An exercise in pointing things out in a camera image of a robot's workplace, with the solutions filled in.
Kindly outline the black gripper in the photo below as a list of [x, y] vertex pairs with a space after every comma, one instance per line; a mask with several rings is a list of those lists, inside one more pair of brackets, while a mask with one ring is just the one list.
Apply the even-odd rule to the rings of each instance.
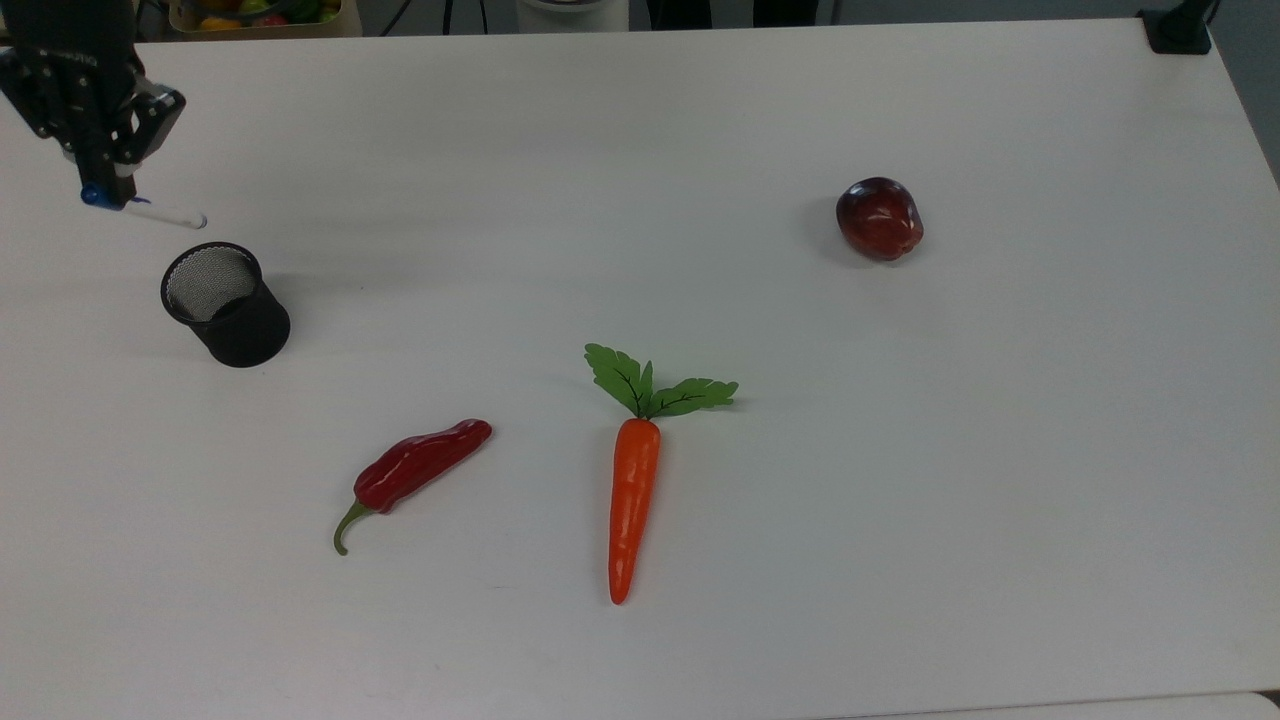
[[40, 138], [77, 165], [82, 199], [102, 200], [102, 136], [111, 174], [106, 197], [122, 210], [137, 196], [133, 174], [165, 142], [186, 97], [140, 78], [131, 1], [5, 1], [12, 47], [3, 92]]

